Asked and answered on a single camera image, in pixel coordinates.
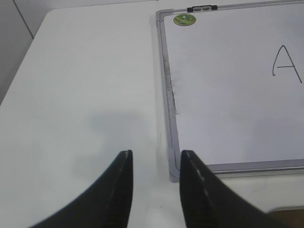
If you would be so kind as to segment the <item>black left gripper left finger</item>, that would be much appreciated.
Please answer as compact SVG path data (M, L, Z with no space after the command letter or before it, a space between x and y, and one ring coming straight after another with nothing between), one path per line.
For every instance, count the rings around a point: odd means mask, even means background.
M104 173L36 228L126 228L133 200L133 152L119 152Z

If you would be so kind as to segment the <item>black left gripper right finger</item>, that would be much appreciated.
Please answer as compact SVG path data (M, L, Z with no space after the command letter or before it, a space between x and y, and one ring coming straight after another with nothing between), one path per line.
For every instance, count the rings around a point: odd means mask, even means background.
M180 159L180 200L188 228L284 228L226 186L194 151Z

